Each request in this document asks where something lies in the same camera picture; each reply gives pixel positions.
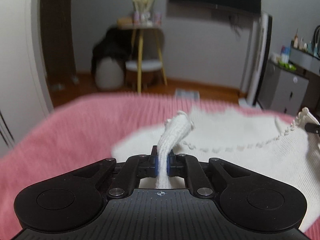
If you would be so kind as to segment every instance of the round white cushion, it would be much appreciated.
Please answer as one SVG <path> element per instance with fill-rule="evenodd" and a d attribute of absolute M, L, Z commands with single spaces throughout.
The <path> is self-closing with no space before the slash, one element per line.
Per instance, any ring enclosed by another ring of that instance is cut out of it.
<path fill-rule="evenodd" d="M 95 81 L 102 90 L 118 89 L 124 84 L 124 73 L 116 60 L 104 58 L 98 63 Z"/>

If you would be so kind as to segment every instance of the circular pad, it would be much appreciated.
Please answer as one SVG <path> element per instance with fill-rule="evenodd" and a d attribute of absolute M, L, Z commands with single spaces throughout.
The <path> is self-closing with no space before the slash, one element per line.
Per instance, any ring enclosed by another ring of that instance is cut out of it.
<path fill-rule="evenodd" d="M 75 195 L 66 189 L 54 188 L 41 193 L 38 204 L 49 210 L 59 210 L 70 206 L 75 200 Z"/>
<path fill-rule="evenodd" d="M 283 196 L 272 189 L 259 188 L 247 195 L 247 201 L 262 210 L 273 210 L 281 207 L 284 203 Z"/>

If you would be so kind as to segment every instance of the pink blanket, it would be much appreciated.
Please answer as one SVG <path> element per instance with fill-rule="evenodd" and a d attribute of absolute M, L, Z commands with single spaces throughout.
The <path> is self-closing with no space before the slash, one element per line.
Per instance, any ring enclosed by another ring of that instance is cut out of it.
<path fill-rule="evenodd" d="M 110 157 L 112 146 L 143 126 L 164 122 L 192 105 L 209 112 L 234 107 L 245 114 L 275 114 L 217 101 L 189 101 L 167 96 L 110 94 L 83 97 L 51 114 L 0 160 L 0 239 L 14 237 L 21 226 L 13 210 L 16 195 L 36 182 Z M 277 114 L 286 122 L 292 117 Z M 306 232 L 320 240 L 320 220 Z"/>

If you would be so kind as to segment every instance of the crosshair marking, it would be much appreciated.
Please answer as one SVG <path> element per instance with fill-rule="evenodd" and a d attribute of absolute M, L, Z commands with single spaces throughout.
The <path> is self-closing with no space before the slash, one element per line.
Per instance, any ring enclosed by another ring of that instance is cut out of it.
<path fill-rule="evenodd" d="M 167 194 L 167 193 L 164 193 L 163 191 L 159 191 L 159 192 L 157 193 L 157 195 L 159 195 L 160 197 L 164 196 L 165 194 Z"/>

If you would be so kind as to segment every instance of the yellow table leg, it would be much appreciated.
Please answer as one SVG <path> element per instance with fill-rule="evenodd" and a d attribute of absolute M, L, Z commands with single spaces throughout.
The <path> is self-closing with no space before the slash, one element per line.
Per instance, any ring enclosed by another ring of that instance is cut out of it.
<path fill-rule="evenodd" d="M 143 53 L 143 29 L 139 31 L 139 49 L 138 49 L 138 93 L 141 93 L 141 75 L 142 75 L 142 53 Z"/>
<path fill-rule="evenodd" d="M 159 38 L 158 38 L 157 29 L 153 29 L 153 33 L 154 33 L 155 39 L 156 39 L 158 57 L 159 57 L 159 60 L 161 62 L 161 72 L 162 72 L 162 76 L 163 76 L 163 81 L 164 81 L 164 84 L 167 86 L 168 85 L 167 77 L 165 76 L 165 71 L 164 71 L 164 67 L 163 67 L 162 53 L 161 53 L 161 47 L 160 47 L 160 42 L 159 42 Z"/>
<path fill-rule="evenodd" d="M 133 47 L 134 47 L 134 41 L 136 39 L 137 29 L 132 30 L 132 36 L 131 36 L 131 48 L 133 53 Z"/>

